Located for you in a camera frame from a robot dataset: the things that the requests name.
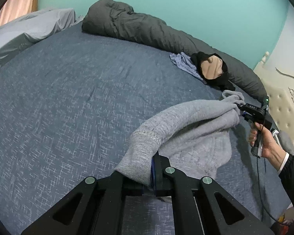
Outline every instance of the round silver pin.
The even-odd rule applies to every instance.
[[[204,183],[206,183],[206,184],[210,184],[210,183],[212,183],[212,179],[211,179],[211,177],[204,177],[204,178],[202,179],[202,181],[203,181]]]
[[[85,183],[87,183],[87,184],[91,184],[91,183],[94,183],[94,182],[95,182],[95,178],[93,178],[93,177],[85,178]]]
[[[173,167],[167,167],[167,168],[165,169],[165,172],[166,172],[166,173],[169,173],[169,174],[172,174],[173,172],[175,172],[175,169],[174,169]]]

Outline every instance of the mattress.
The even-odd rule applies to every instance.
[[[0,70],[0,220],[20,234],[85,177],[109,176],[146,119],[220,94],[173,65],[168,52],[89,35],[81,24],[22,51]],[[216,180],[270,225],[249,130],[243,119],[231,129],[232,157]],[[259,167],[262,198],[278,216],[290,200],[269,162],[261,159]],[[172,205],[127,197],[122,233],[174,234]]]

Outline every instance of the black cable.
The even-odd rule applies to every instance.
[[[266,121],[266,114],[267,114],[267,109],[265,111],[265,116],[264,116],[264,122],[262,123],[262,128],[261,128],[261,137],[262,137],[262,130],[264,129],[264,124],[265,124],[265,121]],[[267,212],[267,214],[271,217],[272,220],[276,221],[277,223],[281,224],[281,225],[285,225],[285,226],[290,226],[288,224],[284,224],[284,223],[281,223],[279,222],[277,219],[275,219],[270,213],[269,211],[267,210],[267,208],[265,207],[265,204],[263,203],[262,201],[262,198],[261,198],[261,193],[260,193],[260,180],[259,180],[259,168],[258,168],[258,157],[256,156],[256,163],[257,163],[257,176],[258,176],[258,190],[259,190],[259,198],[260,198],[260,202],[261,202],[261,205],[262,207],[264,208],[264,210]]]

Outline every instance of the hand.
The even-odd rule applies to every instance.
[[[262,130],[262,141],[263,141],[263,147],[262,147],[262,157],[268,158],[272,154],[272,152],[279,147],[279,145],[276,143],[274,140],[271,132],[266,128],[263,127],[263,125],[259,123],[255,123],[255,126],[258,130]],[[253,146],[257,137],[257,130],[256,129],[251,129],[250,130],[250,135],[248,138],[248,142],[250,143],[250,146]]]

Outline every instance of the headboard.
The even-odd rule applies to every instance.
[[[282,68],[266,68],[266,52],[254,72],[259,76],[269,96],[269,113],[279,130],[287,132],[294,145],[294,73]]]

